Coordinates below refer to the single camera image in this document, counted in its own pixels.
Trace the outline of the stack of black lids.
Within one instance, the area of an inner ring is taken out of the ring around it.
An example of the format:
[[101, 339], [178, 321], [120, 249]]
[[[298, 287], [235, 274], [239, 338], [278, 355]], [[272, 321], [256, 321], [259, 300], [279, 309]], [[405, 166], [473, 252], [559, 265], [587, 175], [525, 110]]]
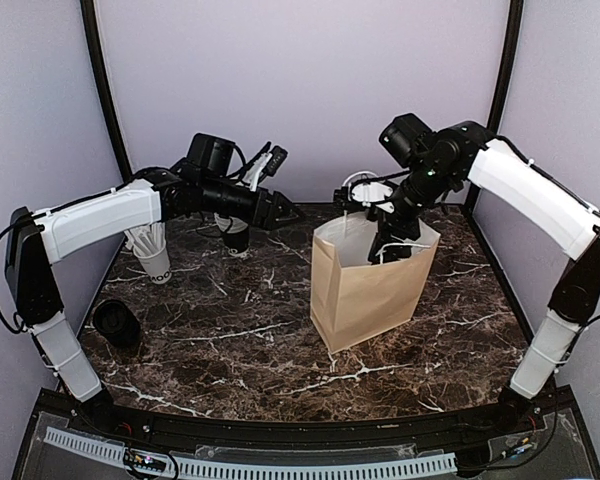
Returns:
[[131, 348], [141, 337], [139, 321], [120, 300], [106, 300], [93, 313], [93, 326], [112, 346]]

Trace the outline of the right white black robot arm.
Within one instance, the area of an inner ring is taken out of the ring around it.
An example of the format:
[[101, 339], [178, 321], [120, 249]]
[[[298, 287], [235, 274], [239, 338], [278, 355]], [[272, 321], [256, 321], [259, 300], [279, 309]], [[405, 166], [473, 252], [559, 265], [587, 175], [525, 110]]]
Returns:
[[600, 210], [526, 158], [506, 137], [474, 121], [434, 131], [409, 113], [394, 118], [379, 142], [406, 176], [386, 192], [364, 195], [360, 201], [378, 213], [370, 262], [408, 257], [420, 234], [421, 213], [464, 182], [509, 204], [554, 240], [568, 258], [545, 318], [503, 391], [511, 396], [490, 413], [491, 426], [510, 434], [529, 416], [526, 400], [533, 399], [566, 360], [596, 310]]

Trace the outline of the brown paper bag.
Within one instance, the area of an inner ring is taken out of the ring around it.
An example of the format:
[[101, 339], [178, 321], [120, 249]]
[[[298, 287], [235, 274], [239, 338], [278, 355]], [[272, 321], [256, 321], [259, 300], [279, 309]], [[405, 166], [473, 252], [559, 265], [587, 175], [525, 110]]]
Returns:
[[334, 192], [342, 211], [313, 232], [310, 318], [331, 353], [408, 322], [418, 305], [440, 234], [416, 219], [406, 231], [386, 215], [394, 186], [371, 171]]

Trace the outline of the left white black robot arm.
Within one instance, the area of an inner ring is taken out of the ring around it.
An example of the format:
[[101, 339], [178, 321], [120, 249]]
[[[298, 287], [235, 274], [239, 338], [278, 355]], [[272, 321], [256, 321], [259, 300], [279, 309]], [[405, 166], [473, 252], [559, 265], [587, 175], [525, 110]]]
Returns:
[[51, 209], [21, 207], [0, 237], [7, 241], [5, 278], [15, 304], [13, 334], [31, 334], [48, 368], [80, 403], [83, 421], [100, 436], [121, 427], [120, 412], [66, 319], [54, 264], [106, 238], [156, 223], [217, 213], [266, 231], [301, 222], [305, 215], [278, 191], [240, 185], [198, 166], [149, 167], [126, 184]]

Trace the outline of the stack of paper cups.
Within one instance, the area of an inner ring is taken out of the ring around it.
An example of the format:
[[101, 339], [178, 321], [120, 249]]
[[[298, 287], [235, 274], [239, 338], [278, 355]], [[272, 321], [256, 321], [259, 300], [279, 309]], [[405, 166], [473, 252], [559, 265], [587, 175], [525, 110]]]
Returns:
[[245, 258], [250, 243], [249, 225], [239, 218], [218, 213], [214, 214], [214, 219], [228, 254], [234, 258]]

